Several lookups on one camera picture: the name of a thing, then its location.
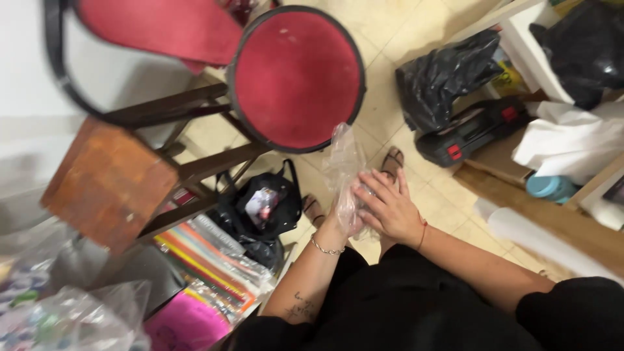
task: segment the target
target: forearm tattoo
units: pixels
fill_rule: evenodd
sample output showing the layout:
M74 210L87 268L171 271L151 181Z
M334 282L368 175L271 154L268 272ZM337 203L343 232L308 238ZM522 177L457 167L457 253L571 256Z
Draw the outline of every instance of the forearm tattoo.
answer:
M309 300L306 300L299 296L299 291L295 294L295 304L290 309L285 309L288 313L286 320L290 320L292 317L304 317L307 321L313 322L316 318L314 313L314 304Z

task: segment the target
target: foot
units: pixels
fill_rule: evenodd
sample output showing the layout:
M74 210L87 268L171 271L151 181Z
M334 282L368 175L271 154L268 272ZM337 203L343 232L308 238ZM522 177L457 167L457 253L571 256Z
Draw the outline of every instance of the foot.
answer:
M308 194L303 197L303 214L312 222L312 225L319 229L321 224L325 221L325 215L321 204L318 203L316 197L312 194Z
M392 146L381 164L380 172L385 173L392 183L396 182L396 174L399 168L403 168L403 153L398 147Z

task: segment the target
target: white wall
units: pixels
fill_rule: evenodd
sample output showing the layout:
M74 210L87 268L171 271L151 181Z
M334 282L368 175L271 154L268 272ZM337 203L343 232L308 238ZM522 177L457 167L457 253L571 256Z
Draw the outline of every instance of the white wall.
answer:
M0 0L0 197L45 184L84 118L52 79L43 1ZM192 78L176 59L98 40L73 14L66 56L84 95L105 111L183 91Z

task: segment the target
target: red latch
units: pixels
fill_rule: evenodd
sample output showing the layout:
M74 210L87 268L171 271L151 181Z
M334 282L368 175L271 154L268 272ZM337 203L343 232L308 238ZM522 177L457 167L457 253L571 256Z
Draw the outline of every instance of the red latch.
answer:
M457 146L457 144L453 145L453 146L449 146L446 151L449 152L449 156L451 157L451 159L453 161L455 161L456 159L462 157L462 151L459 149L459 146Z
M503 118L507 122L511 122L512 119L518 117L518 112L513 107L508 107L502 112Z

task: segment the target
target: blue container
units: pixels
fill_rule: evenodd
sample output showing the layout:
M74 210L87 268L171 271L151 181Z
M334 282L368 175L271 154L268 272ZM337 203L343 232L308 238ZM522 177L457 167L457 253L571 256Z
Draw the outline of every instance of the blue container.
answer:
M534 197L563 204L578 191L570 179L560 175L548 177L535 177L532 175L527 180L527 192Z

